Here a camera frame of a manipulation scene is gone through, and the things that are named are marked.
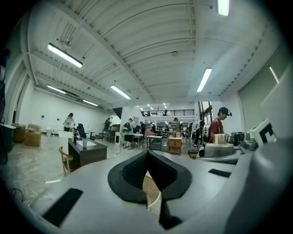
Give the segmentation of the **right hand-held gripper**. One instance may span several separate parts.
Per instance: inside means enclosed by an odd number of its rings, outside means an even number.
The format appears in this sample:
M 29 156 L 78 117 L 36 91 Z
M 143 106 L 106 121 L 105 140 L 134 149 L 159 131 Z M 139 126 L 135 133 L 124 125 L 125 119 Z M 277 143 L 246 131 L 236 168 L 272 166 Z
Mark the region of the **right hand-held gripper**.
M 270 121 L 266 117 L 248 132 L 242 132 L 240 134 L 239 145 L 244 149 L 253 151 L 266 143 L 275 141 L 275 133 L 273 132 Z

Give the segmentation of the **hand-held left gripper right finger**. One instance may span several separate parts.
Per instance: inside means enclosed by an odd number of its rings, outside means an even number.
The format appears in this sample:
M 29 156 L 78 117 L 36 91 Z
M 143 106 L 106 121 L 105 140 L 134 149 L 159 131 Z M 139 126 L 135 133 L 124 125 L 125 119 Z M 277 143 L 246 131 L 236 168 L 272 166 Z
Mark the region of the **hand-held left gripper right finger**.
M 191 172 L 153 151 L 147 153 L 147 169 L 166 202 L 182 197 L 191 185 Z

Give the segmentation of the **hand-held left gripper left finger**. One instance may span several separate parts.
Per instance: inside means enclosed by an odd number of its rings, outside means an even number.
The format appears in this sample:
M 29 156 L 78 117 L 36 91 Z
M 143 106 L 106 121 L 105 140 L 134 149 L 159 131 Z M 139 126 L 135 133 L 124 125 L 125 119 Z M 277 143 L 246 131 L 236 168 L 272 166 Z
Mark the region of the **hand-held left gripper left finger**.
M 146 204 L 143 181 L 147 173 L 147 151 L 115 165 L 108 173 L 108 184 L 112 191 L 126 202 Z

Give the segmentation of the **round gold-rimmed table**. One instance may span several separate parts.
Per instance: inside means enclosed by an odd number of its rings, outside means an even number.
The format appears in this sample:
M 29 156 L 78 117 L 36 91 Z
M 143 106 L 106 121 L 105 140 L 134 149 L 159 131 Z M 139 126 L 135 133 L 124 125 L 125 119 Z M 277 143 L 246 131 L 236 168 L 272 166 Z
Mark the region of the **round gold-rimmed table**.
M 154 205 L 160 204 L 161 192 L 154 182 L 149 171 L 146 172 L 142 184 L 142 190 L 146 193 L 147 208 L 150 209 Z

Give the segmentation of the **small wooden cabinet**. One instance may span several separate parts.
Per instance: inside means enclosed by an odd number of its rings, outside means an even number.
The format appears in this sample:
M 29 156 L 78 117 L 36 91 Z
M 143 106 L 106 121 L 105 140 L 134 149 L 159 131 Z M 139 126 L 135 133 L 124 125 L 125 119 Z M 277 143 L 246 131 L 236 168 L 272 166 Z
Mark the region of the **small wooden cabinet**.
M 169 137 L 168 138 L 168 153 L 181 155 L 182 138 Z

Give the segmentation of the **grey metal table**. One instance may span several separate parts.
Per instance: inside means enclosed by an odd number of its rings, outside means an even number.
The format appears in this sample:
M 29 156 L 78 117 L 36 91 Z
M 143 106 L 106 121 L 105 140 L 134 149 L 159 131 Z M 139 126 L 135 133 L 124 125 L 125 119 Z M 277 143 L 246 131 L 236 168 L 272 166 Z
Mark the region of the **grey metal table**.
M 162 136 L 147 136 L 146 139 L 147 150 L 158 150 L 162 149 Z

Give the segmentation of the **white table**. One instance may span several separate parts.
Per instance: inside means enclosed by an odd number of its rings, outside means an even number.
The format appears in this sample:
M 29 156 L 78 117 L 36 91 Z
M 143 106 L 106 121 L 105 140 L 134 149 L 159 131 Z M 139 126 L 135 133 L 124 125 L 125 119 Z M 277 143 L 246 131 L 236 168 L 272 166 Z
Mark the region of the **white table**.
M 133 134 L 133 144 L 136 148 L 143 148 L 143 134 L 134 133 Z

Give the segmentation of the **dark wooden desk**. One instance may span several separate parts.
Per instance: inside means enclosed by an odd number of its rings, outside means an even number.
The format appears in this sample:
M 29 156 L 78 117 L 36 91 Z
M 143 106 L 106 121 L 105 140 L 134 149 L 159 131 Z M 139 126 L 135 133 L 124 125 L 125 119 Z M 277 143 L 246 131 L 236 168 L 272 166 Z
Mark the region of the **dark wooden desk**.
M 81 144 L 79 144 L 78 141 L 75 143 L 72 139 L 68 139 L 68 153 L 69 156 L 73 158 L 70 166 L 72 166 L 74 170 L 77 170 L 87 164 L 106 160 L 107 148 L 107 146 L 90 139 L 87 141 L 87 147 L 84 148 L 82 141 Z

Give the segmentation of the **wooden chair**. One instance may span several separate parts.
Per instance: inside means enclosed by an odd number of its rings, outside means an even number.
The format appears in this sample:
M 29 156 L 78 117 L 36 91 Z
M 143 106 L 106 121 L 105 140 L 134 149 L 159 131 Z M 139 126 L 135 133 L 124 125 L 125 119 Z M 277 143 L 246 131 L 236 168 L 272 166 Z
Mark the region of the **wooden chair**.
M 73 157 L 63 151 L 63 146 L 59 147 L 59 153 L 61 155 L 62 167 L 65 177 L 70 174 L 73 169 L 71 168 L 71 162 Z

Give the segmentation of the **black office chair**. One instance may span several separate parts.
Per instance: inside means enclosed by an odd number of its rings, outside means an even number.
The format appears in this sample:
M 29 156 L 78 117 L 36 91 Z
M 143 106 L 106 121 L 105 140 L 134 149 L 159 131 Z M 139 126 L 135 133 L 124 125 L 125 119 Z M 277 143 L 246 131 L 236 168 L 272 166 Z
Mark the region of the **black office chair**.
M 86 132 L 85 129 L 84 129 L 84 126 L 83 124 L 79 123 L 77 125 L 77 130 L 78 130 L 78 133 L 80 135 L 81 138 L 87 138 L 87 139 L 90 139 L 92 141 L 95 140 L 95 137 L 92 135 L 94 132 Z

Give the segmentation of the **black mezzanine railing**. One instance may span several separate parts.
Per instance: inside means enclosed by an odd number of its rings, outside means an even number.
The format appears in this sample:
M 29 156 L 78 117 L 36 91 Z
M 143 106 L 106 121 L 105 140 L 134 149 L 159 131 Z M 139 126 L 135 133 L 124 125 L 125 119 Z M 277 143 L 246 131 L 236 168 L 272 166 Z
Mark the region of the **black mezzanine railing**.
M 179 110 L 141 110 L 141 114 L 144 117 L 158 117 L 158 116 L 194 116 L 194 109 L 179 109 Z

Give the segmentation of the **group of small ceiling spotlights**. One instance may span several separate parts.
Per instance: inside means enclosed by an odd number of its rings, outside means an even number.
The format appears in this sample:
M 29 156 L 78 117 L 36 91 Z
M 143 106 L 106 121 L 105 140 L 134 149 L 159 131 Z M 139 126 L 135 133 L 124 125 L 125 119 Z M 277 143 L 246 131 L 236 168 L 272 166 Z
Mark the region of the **group of small ceiling spotlights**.
M 137 105 L 137 108 L 139 108 L 141 111 L 150 110 L 150 111 L 162 111 L 167 109 L 167 105 L 165 103 L 159 103 L 159 104 L 146 104 L 146 105 Z

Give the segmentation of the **large cardboard box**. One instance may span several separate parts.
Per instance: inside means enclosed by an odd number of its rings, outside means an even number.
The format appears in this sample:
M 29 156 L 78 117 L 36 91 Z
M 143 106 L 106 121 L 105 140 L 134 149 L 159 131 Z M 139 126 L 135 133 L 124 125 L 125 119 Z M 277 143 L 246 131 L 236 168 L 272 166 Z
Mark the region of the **large cardboard box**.
M 41 144 L 41 126 L 36 124 L 29 124 L 25 133 L 23 143 L 27 146 L 39 147 Z

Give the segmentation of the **small cardboard box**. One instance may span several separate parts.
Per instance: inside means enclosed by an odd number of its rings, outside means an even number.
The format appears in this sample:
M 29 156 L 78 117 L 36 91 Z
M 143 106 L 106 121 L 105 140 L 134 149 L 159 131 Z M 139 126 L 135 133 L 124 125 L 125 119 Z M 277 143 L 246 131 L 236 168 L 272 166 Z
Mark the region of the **small cardboard box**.
M 22 143 L 24 140 L 26 125 L 14 123 L 14 124 L 12 124 L 12 126 L 14 126 L 16 128 L 15 129 L 15 141 L 18 143 Z

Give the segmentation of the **grey round pedestal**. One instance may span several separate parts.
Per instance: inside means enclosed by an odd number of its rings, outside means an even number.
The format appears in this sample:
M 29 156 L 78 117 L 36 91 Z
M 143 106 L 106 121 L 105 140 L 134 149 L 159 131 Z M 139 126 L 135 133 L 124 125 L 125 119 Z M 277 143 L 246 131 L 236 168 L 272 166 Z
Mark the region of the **grey round pedestal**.
M 233 144 L 212 144 L 205 145 L 204 157 L 223 157 L 233 155 L 235 153 Z

